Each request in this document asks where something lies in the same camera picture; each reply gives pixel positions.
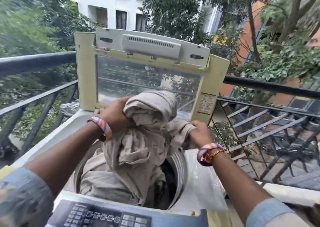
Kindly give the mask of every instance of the white building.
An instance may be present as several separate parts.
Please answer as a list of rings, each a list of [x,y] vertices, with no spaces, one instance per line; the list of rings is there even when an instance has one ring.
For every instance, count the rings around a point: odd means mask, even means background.
[[[108,28],[145,31],[146,19],[138,7],[143,0],[73,0],[79,11],[92,21]],[[210,34],[218,28],[220,12],[216,8],[204,8],[206,21],[204,31]]]

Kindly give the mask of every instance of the striped bracelet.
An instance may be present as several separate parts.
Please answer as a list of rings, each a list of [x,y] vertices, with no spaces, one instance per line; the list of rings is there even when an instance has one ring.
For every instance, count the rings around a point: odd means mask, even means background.
[[[87,122],[89,121],[94,122],[95,124],[98,125],[98,127],[102,129],[104,136],[100,137],[99,140],[104,142],[106,140],[109,141],[112,138],[112,131],[109,125],[104,120],[102,120],[99,116],[93,116]]]
[[[211,153],[210,150],[219,148],[221,150],[217,150],[214,153]],[[197,160],[199,164],[202,166],[212,166],[211,161],[214,156],[216,156],[218,153],[224,152],[223,147],[220,144],[217,143],[209,143],[201,147],[201,149],[197,153]]]

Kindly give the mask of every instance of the shirt sleeve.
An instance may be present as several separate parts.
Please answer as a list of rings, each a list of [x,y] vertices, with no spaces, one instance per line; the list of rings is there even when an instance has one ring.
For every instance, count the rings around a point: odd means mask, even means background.
[[[266,199],[255,206],[246,221],[246,227],[271,226],[309,227],[291,208],[275,198]]]
[[[0,226],[43,227],[52,214],[53,194],[35,173],[18,168],[0,180]]]

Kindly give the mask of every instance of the washing machine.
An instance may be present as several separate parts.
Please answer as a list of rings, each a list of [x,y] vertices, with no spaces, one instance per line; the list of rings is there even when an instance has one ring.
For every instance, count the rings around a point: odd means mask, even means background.
[[[209,123],[229,61],[207,47],[155,34],[98,28],[76,33],[79,110],[14,163],[34,159],[84,126],[113,100],[144,90],[176,93],[178,118]],[[98,142],[88,154],[94,152]],[[54,202],[47,226],[160,227],[230,226],[225,192],[212,167],[196,160],[197,150],[180,150],[167,159],[176,191],[166,210],[132,206],[81,195],[66,185]]]

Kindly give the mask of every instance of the warning label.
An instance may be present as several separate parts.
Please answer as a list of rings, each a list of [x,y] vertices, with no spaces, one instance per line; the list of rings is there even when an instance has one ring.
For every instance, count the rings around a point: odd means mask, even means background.
[[[206,115],[211,115],[214,109],[216,99],[216,95],[201,93],[200,104],[198,106],[197,112]]]

